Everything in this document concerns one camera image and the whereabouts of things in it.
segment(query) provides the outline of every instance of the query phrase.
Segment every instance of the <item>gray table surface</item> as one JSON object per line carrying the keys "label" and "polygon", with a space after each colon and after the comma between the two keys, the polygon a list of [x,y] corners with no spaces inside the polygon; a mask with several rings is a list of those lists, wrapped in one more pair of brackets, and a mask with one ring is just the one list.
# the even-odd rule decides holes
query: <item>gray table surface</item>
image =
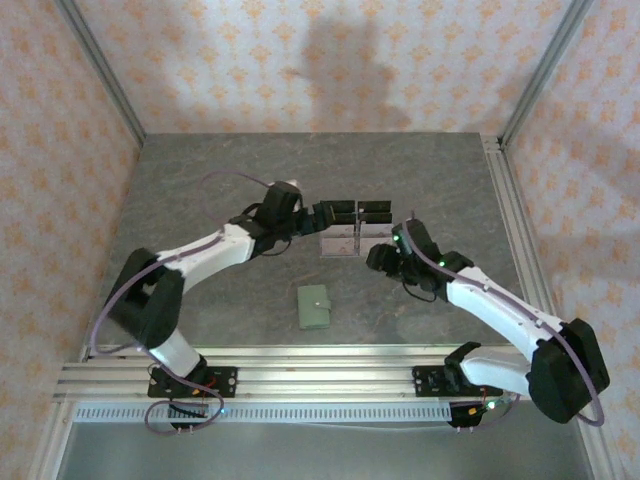
{"label": "gray table surface", "polygon": [[[175,248],[212,233],[201,209],[202,176],[216,169],[265,181],[296,179],[307,205],[319,200],[391,200],[394,221],[414,209],[441,250],[457,250],[520,295],[480,136],[444,133],[151,135],[142,149],[101,292],[106,298],[132,250]],[[264,188],[239,177],[207,187],[226,220]],[[327,286],[331,327],[300,330],[297,287]],[[183,299],[180,330],[195,345],[485,344],[504,339],[442,301],[422,303],[367,269],[364,258],[322,258],[319,239],[286,254],[231,267]],[[105,325],[101,343],[126,334]]]}

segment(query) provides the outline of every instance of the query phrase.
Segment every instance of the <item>wallpaper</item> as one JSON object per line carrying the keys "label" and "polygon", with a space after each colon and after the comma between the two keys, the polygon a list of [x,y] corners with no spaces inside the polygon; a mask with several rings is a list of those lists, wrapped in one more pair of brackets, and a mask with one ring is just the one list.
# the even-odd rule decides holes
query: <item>wallpaper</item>
{"label": "wallpaper", "polygon": [[138,148],[54,3],[0,15],[0,478],[77,359]]}
{"label": "wallpaper", "polygon": [[640,478],[640,11],[594,2],[509,152],[557,303],[594,326],[608,428]]}
{"label": "wallpaper", "polygon": [[569,0],[79,0],[149,133],[497,135]]}

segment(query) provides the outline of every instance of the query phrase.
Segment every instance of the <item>green wallet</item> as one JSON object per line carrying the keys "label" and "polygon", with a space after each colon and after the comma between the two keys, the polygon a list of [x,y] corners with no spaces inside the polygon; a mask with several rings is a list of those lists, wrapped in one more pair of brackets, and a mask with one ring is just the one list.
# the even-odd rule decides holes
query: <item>green wallet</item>
{"label": "green wallet", "polygon": [[329,328],[331,301],[325,285],[298,287],[298,318],[300,328]]}

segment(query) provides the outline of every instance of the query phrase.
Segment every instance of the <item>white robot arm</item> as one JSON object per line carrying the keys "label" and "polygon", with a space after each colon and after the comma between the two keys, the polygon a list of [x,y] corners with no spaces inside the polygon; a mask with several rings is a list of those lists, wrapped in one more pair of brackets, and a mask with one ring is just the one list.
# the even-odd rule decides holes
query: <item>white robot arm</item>
{"label": "white robot arm", "polygon": [[[295,181],[269,186],[262,203],[246,208],[223,228],[188,245],[158,253],[134,251],[116,280],[108,302],[123,285],[150,265],[159,268],[144,275],[117,298],[109,316],[131,334],[175,375],[195,383],[206,380],[207,365],[178,330],[182,296],[202,280],[232,265],[264,254],[276,242],[322,231],[335,219],[330,203],[303,206]],[[189,396],[175,382],[167,392],[177,398]]]}
{"label": "white robot arm", "polygon": [[[276,182],[261,204],[245,209],[212,235],[157,254],[146,249],[133,252],[111,295],[150,264],[163,265],[141,277],[119,298],[110,316],[175,375],[205,385],[212,372],[177,328],[182,295],[217,272],[263,254],[277,241],[319,232],[334,219],[330,202],[315,204],[310,213],[302,206],[297,187]],[[394,227],[393,239],[395,245],[371,249],[367,258],[371,269],[405,285],[417,285],[472,313],[521,353],[505,354],[468,342],[447,357],[439,372],[427,372],[423,380],[435,385],[433,396],[465,396],[470,386],[492,386],[529,395],[545,415],[566,423],[589,403],[594,389],[600,393],[609,385],[597,340],[587,323],[580,319],[566,323],[541,312],[491,281],[463,255],[441,254],[418,220]],[[565,343],[575,350],[593,388],[588,388],[585,373],[567,356]],[[194,395],[193,388],[169,378],[162,369],[154,371],[153,379],[163,385],[159,396]]]}
{"label": "white robot arm", "polygon": [[405,285],[419,286],[485,322],[520,354],[468,342],[451,353],[442,372],[418,369],[423,393],[453,395],[491,386],[530,396],[547,417],[566,423],[609,385],[593,329],[527,304],[489,279],[458,252],[440,253],[424,224],[411,219],[393,229],[393,245],[376,245],[367,265]]}

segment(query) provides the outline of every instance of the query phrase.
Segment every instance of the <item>cable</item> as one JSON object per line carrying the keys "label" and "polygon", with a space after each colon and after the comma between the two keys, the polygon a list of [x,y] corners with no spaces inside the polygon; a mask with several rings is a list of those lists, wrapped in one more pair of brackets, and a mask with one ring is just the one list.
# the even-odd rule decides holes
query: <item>cable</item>
{"label": "cable", "polygon": [[364,426],[364,425],[342,425],[339,423],[290,423],[284,422],[282,425],[299,426],[299,427],[313,427],[313,428],[333,428],[338,430],[355,430],[361,432],[384,432],[384,433],[413,433],[413,432],[450,432],[450,426],[433,426],[433,427],[381,427],[381,426]]}
{"label": "cable", "polygon": [[173,404],[170,404],[169,408],[174,412],[181,413],[182,415],[186,415],[187,417],[207,418],[207,416],[204,413],[197,413],[197,412],[190,412],[189,410],[183,410],[182,408],[176,407]]}
{"label": "cable", "polygon": [[280,251],[279,251],[279,252],[277,252],[277,253],[261,253],[259,256],[260,256],[260,257],[277,257],[277,256],[279,256],[279,255],[282,255],[282,254],[283,254],[284,252],[286,252],[287,250],[289,250],[289,247],[290,247],[290,246],[291,246],[291,240],[289,240],[289,241],[287,242],[287,246],[286,246],[286,247],[284,247],[284,249],[283,249],[283,250],[280,250]]}
{"label": "cable", "polygon": [[407,287],[407,284],[404,282],[404,280],[402,281],[402,288],[404,288],[404,291],[407,292],[409,295],[411,295],[413,298],[417,298],[418,300],[421,300],[423,302],[433,303],[438,298],[438,297],[436,297],[435,293],[433,294],[433,298],[432,299],[428,299],[428,298],[424,298],[424,297],[421,297],[419,295],[416,295],[411,290],[409,290],[409,287]]}
{"label": "cable", "polygon": [[[211,177],[215,177],[217,175],[237,175],[239,177],[246,178],[247,180],[251,180],[252,182],[256,182],[257,184],[262,185],[265,188],[269,188],[269,184],[267,182],[264,182],[263,180],[260,180],[259,178],[252,177],[251,175],[248,175],[248,174],[246,174],[244,172],[240,172],[238,170],[213,170],[212,172],[207,173],[206,175],[204,175],[200,179],[200,183],[198,184],[198,189],[201,190],[201,191],[204,191],[205,183],[207,183],[207,181]],[[212,219],[214,222],[216,222],[218,224],[224,224],[224,222],[221,222],[220,219],[214,217],[213,214],[209,212],[209,210],[207,209],[207,206],[205,204],[205,200],[206,200],[206,196],[203,195],[202,201],[201,201],[201,204],[200,204],[200,208],[202,209],[202,212],[207,217]]]}
{"label": "cable", "polygon": [[147,367],[147,373],[149,374],[149,376],[151,376],[151,369],[152,369],[153,367],[158,368],[158,367],[160,367],[160,365],[158,365],[157,363],[152,363],[152,364],[150,364],[150,365]]}
{"label": "cable", "polygon": [[[241,177],[248,178],[249,180],[252,180],[252,181],[254,181],[256,183],[259,183],[260,185],[262,185],[262,186],[264,186],[266,188],[269,188],[269,185],[267,183],[263,182],[262,180],[259,180],[257,178],[254,178],[254,177],[250,176],[250,175],[247,175],[247,174],[242,173],[242,172],[237,172],[237,171],[234,171],[234,170],[216,170],[216,171],[213,171],[213,172],[209,172],[200,181],[200,188],[203,187],[203,185],[204,185],[206,180],[208,180],[209,178],[211,178],[214,175],[239,175]],[[210,215],[208,213],[206,208],[204,208],[204,204],[202,206],[203,206],[203,210],[204,210],[205,214],[208,217],[214,219],[214,221],[217,221],[212,215]],[[206,244],[201,245],[199,247],[191,248],[191,249],[186,250],[184,252],[181,252],[179,254],[171,255],[170,257],[166,257],[166,258],[160,259],[157,262],[152,263],[151,265],[148,265],[147,267],[143,268],[141,271],[139,271],[134,276],[132,276],[107,301],[107,303],[103,307],[102,311],[98,315],[98,318],[96,319],[95,325],[93,326],[93,330],[91,331],[91,336],[90,336],[91,349],[98,356],[112,355],[112,354],[114,354],[116,352],[124,350],[125,348],[137,346],[137,348],[140,351],[146,353],[154,362],[156,362],[158,365],[160,365],[160,368],[162,368],[162,370],[167,375],[169,375],[171,378],[173,378],[177,382],[179,382],[179,383],[181,383],[181,384],[183,384],[183,385],[185,385],[185,386],[187,386],[189,388],[197,389],[197,390],[200,390],[201,392],[206,392],[206,393],[212,395],[213,397],[217,398],[218,401],[220,402],[220,405],[218,407],[217,412],[214,413],[213,415],[211,415],[211,417],[207,421],[205,421],[205,422],[203,422],[203,423],[201,423],[199,425],[196,425],[195,427],[194,426],[190,426],[189,430],[191,432],[194,432],[194,431],[197,431],[197,430],[201,430],[201,429],[203,429],[205,427],[208,427],[209,425],[211,425],[213,423],[213,421],[216,418],[218,418],[218,416],[220,416],[220,414],[222,413],[222,411],[224,409],[224,399],[222,398],[222,396],[218,392],[216,392],[215,390],[212,390],[211,388],[209,388],[207,386],[199,385],[197,383],[191,382],[191,381],[189,381],[189,380],[187,380],[185,378],[182,378],[182,377],[176,375],[173,371],[171,371],[170,368],[168,368],[166,365],[163,365],[162,362],[160,362],[160,360],[158,360],[149,350],[147,350],[143,346],[138,346],[136,342],[132,342],[132,343],[125,344],[125,345],[120,345],[118,347],[111,348],[111,349],[108,349],[108,350],[101,350],[98,347],[98,344],[97,344],[98,333],[99,333],[100,328],[101,328],[102,324],[104,323],[105,319],[109,315],[109,312],[113,308],[113,306],[138,281],[142,280],[148,274],[150,274],[151,272],[157,270],[158,268],[162,267],[163,265],[165,265],[167,263],[174,262],[174,261],[179,261],[180,259],[182,259],[184,257],[188,257],[190,255],[195,255],[197,253],[203,252],[203,251],[215,246],[216,244],[218,244],[224,238],[224,234],[225,234],[224,223],[222,223],[222,227],[221,227],[220,233],[216,237],[214,237],[210,242],[207,242]],[[185,406],[185,407],[193,407],[195,404],[190,403],[190,402],[176,401],[176,400],[159,400],[159,401],[151,404],[149,406],[149,408],[147,409],[147,411],[145,413],[145,416],[144,416],[144,423],[145,423],[145,426],[147,427],[148,430],[150,430],[151,432],[153,432],[153,433],[155,433],[157,435],[162,435],[162,436],[179,435],[180,432],[181,432],[181,429],[178,429],[177,431],[176,430],[173,430],[173,431],[161,431],[161,430],[156,430],[155,428],[151,427],[151,424],[149,423],[149,416],[151,414],[151,411],[155,407],[157,407],[159,405],[173,405],[174,407],[177,407],[177,406],[181,405],[181,406]]]}
{"label": "cable", "polygon": [[580,420],[582,420],[583,422],[585,422],[586,424],[591,425],[593,427],[601,427],[604,424],[604,410],[602,408],[602,403],[600,403],[600,398],[598,397],[598,392],[596,391],[596,387],[593,385],[593,382],[591,381],[591,378],[589,378],[589,374],[587,373],[586,368],[584,367],[584,365],[580,361],[580,358],[578,357],[576,352],[573,350],[573,348],[571,348],[571,345],[569,345],[569,343],[567,343],[567,341],[562,337],[562,335],[560,335],[553,328],[551,328],[546,322],[544,322],[541,318],[539,318],[538,315],[536,315],[535,313],[530,312],[529,310],[524,308],[518,301],[514,300],[513,298],[511,298],[510,296],[508,296],[504,292],[501,292],[499,290],[491,288],[491,286],[484,285],[483,283],[478,282],[476,280],[472,280],[471,278],[467,278],[464,275],[460,275],[460,274],[458,274],[456,272],[452,272],[448,268],[442,267],[442,266],[438,265],[436,262],[434,262],[433,260],[431,260],[424,253],[422,253],[422,251],[420,251],[420,249],[417,247],[417,245],[413,241],[413,238],[411,238],[411,235],[409,234],[409,229],[407,228],[407,221],[406,220],[404,220],[402,222],[402,230],[403,230],[403,233],[404,233],[405,237],[407,238],[407,241],[409,242],[409,245],[411,246],[411,249],[420,258],[420,260],[425,262],[431,268],[433,268],[433,269],[435,269],[435,270],[437,270],[437,271],[439,271],[441,273],[444,273],[445,275],[448,275],[448,276],[450,276],[450,277],[452,277],[452,278],[454,278],[456,280],[459,280],[462,283],[466,283],[468,285],[472,285],[472,286],[474,286],[476,288],[479,288],[479,289],[484,290],[484,291],[486,291],[488,293],[491,293],[492,295],[494,295],[494,296],[500,298],[501,300],[505,301],[509,306],[511,306],[515,310],[517,310],[520,313],[524,314],[529,320],[534,322],[534,324],[538,328],[542,328],[546,332],[548,332],[550,335],[552,335],[562,345],[562,347],[566,350],[567,354],[571,358],[571,361],[573,362],[573,364],[578,369],[578,372],[580,373],[580,376],[582,377],[582,380],[584,381],[584,383],[585,383],[585,385],[587,387],[587,390],[589,391],[589,395],[591,395],[591,400],[593,401],[593,406],[594,406],[594,409],[596,410],[596,419],[595,420],[587,418],[584,415],[582,415],[581,413],[578,413],[578,415],[577,415],[578,418]]}

